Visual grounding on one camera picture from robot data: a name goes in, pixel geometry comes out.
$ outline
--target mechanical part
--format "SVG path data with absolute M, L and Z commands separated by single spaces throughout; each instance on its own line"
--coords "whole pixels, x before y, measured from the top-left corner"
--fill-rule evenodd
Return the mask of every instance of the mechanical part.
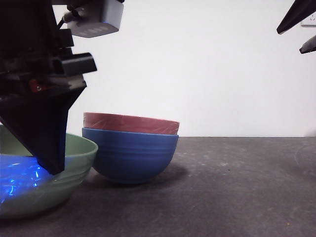
M 296 0 L 277 28 L 279 34 L 291 29 L 316 11 L 315 0 Z M 309 53 L 316 50 L 316 36 L 309 39 L 300 49 L 301 53 Z
M 68 110 L 96 71 L 72 53 L 50 0 L 1 0 L 0 120 L 51 174 L 64 170 Z
M 93 0 L 77 8 L 69 5 L 63 21 L 74 36 L 98 37 L 119 31 L 123 9 L 118 0 Z
M 310 38 L 303 46 L 300 48 L 300 52 L 310 53 L 316 51 L 316 36 Z

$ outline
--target cable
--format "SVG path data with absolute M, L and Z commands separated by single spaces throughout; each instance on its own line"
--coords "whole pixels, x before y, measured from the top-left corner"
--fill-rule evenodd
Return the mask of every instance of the cable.
M 61 19 L 61 21 L 58 23 L 57 27 L 60 29 L 64 23 L 65 23 L 64 19 Z

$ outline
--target gray table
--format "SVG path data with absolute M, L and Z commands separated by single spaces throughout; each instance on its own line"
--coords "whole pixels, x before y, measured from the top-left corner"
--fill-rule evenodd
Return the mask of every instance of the gray table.
M 72 198 L 1 237 L 315 237 L 316 138 L 181 138 L 150 183 L 92 170 Z

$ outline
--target ceramic bowl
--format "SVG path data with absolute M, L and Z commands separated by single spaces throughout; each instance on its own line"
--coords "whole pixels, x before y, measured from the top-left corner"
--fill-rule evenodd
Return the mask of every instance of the ceramic bowl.
M 82 129 L 99 146 L 94 169 L 110 181 L 144 183 L 163 172 L 172 160 L 178 135 Z
M 0 218 L 21 218 L 67 200 L 85 179 L 98 146 L 67 134 L 65 171 L 50 175 L 37 159 L 0 126 Z
M 83 127 L 102 130 L 176 135 L 179 125 L 179 122 L 157 118 L 101 113 L 83 115 Z

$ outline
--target red bowl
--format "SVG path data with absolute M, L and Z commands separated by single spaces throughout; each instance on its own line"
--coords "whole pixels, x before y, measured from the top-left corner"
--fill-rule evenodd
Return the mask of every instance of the red bowl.
M 157 118 L 102 113 L 84 113 L 83 115 L 85 128 L 101 130 L 176 135 L 179 125 L 179 122 Z

